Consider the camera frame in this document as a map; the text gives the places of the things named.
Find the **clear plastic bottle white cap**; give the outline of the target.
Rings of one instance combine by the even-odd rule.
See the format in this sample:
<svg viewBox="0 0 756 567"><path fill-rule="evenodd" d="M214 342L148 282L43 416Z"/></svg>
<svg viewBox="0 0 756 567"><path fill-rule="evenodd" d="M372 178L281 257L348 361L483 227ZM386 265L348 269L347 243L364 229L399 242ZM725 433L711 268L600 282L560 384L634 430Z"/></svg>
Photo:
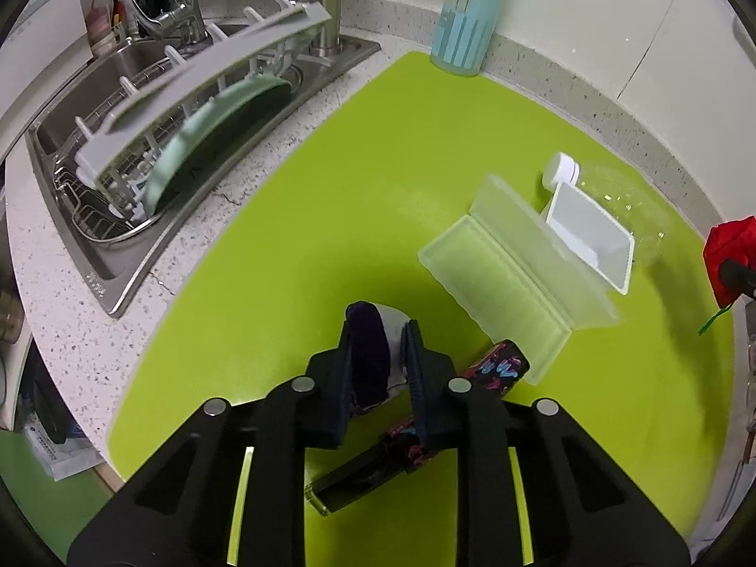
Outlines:
<svg viewBox="0 0 756 567"><path fill-rule="evenodd" d="M665 204L614 166L583 163L558 152L546 165L542 186L554 191L558 183L569 183L593 198L613 216L636 241L634 262L651 266L664 251L670 222Z"/></svg>

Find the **lime green counter mat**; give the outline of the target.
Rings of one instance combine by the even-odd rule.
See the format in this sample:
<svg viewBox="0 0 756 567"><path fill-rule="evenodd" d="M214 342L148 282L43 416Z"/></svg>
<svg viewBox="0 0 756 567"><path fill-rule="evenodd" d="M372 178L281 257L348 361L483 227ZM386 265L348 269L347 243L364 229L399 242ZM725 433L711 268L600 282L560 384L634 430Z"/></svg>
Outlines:
<svg viewBox="0 0 756 567"><path fill-rule="evenodd" d="M345 308L385 303L425 345L468 365L488 345L419 262L487 175L529 206L556 150L620 161L549 110L482 77L442 72L420 52L396 60L339 108L252 196L202 260L145 354L114 422L121 473L210 397L264 397L333 348ZM733 330L698 325L714 307L704 242L661 207L659 260L615 297L619 323L575 332L537 384L567 407L683 536L713 487L727 434Z"/></svg>

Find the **grey dish drying rack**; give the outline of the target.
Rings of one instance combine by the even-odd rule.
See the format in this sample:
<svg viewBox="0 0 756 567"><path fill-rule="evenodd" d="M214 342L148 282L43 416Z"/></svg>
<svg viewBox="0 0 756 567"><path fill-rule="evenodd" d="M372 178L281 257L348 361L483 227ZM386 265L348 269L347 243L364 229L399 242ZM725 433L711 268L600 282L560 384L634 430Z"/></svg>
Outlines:
<svg viewBox="0 0 756 567"><path fill-rule="evenodd" d="M235 34L211 27L213 45L191 59L167 47L167 72L142 86L123 78L122 97L95 126L77 118L78 137L60 155L52 176L56 196L70 209L94 201L109 218L140 227L158 219L176 198L201 184L227 142L243 133L253 135L292 103L295 85L286 75L296 56L331 19L319 3L277 3L278 12L267 17L247 8L247 25ZM141 202L146 179L182 123L220 91L256 76L275 76L290 83L286 104L275 105L255 123L235 121L229 137L210 142L209 151L202 155L202 169L185 179L185 186L171 193L153 218L146 216Z"/></svg>

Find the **red artificial rose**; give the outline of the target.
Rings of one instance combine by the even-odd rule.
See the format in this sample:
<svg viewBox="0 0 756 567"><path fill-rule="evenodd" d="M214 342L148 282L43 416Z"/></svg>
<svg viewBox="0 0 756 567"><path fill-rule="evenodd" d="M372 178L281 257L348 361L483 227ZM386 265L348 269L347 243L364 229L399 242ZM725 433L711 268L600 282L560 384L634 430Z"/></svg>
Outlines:
<svg viewBox="0 0 756 567"><path fill-rule="evenodd" d="M738 298L755 298L755 229L756 220L749 216L715 225L707 236L702 257L719 310L698 334L705 334Z"/></svg>

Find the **white tissue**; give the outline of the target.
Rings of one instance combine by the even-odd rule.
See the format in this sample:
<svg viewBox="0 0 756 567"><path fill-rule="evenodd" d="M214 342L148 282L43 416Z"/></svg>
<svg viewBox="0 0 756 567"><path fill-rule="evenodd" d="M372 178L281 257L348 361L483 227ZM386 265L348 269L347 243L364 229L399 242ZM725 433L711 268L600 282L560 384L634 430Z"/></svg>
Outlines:
<svg viewBox="0 0 756 567"><path fill-rule="evenodd" d="M401 337L410 318L403 311L359 301L346 312L351 347L351 412L367 415L407 387Z"/></svg>

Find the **chrome kitchen faucet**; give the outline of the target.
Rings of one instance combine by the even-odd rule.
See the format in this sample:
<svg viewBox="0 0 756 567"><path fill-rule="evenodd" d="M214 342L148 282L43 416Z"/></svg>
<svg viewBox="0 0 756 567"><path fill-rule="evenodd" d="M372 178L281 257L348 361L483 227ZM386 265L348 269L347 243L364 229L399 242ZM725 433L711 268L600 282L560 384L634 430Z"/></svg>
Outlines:
<svg viewBox="0 0 756 567"><path fill-rule="evenodd" d="M180 46L193 49L210 41L198 0L131 0L142 36L165 41L178 37Z"/></svg>

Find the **translucent plastic open box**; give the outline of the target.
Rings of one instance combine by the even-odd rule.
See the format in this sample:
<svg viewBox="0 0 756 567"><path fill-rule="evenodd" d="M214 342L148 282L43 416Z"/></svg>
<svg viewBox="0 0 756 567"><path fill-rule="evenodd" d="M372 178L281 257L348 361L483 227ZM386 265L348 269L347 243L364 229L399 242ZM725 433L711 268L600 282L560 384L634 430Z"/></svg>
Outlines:
<svg viewBox="0 0 756 567"><path fill-rule="evenodd" d="M484 177L469 211L418 258L492 342L518 345L531 385L574 332L619 321L601 279L497 175Z"/></svg>

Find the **white rectangular plastic tray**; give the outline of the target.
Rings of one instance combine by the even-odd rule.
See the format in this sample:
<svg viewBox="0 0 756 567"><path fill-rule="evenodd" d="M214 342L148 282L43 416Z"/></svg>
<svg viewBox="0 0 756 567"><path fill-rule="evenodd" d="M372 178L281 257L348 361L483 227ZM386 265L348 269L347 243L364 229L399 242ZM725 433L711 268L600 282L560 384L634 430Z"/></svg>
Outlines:
<svg viewBox="0 0 756 567"><path fill-rule="evenodd" d="M542 211L546 224L614 291L625 296L636 241L592 197L569 183L558 183Z"/></svg>

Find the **stainless steel sink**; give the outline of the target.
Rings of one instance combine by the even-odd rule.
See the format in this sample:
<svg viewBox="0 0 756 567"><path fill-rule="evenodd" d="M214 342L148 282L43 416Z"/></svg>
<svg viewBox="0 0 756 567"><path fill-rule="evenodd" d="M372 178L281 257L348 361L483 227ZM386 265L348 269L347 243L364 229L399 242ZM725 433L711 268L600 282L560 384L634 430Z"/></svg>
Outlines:
<svg viewBox="0 0 756 567"><path fill-rule="evenodd" d="M147 176L218 87L205 88L155 121L103 189L86 179L77 152L132 91L168 73L171 59L158 41L128 41L60 90L27 129L26 144L55 227L106 314L124 314L168 242L246 152L378 49L374 41L345 36L335 55L295 55L281 74L283 94L267 92L225 119L192 152L153 210L141 200Z"/></svg>

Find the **green plate in rack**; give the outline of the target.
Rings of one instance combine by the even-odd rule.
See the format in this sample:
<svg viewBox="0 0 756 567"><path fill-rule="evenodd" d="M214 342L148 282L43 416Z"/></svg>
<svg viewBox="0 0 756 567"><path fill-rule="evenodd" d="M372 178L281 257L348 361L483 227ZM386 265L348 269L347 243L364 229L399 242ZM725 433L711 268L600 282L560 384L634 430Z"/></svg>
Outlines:
<svg viewBox="0 0 756 567"><path fill-rule="evenodd" d="M141 197L145 215L153 218L168 202L168 196L185 186L204 160L215 137L229 137L235 121L255 123L275 105L286 104L291 85L275 76L245 78L202 105L186 119L163 148L146 179Z"/></svg>

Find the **blue white striped cup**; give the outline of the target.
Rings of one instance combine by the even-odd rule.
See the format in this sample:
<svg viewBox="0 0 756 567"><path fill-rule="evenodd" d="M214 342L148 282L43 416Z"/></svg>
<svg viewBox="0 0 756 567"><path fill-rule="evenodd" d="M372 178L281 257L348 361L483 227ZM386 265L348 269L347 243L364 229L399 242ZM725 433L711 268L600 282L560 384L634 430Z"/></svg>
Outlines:
<svg viewBox="0 0 756 567"><path fill-rule="evenodd" d="M504 0L445 0L433 34L430 60L458 76L482 68Z"/></svg>

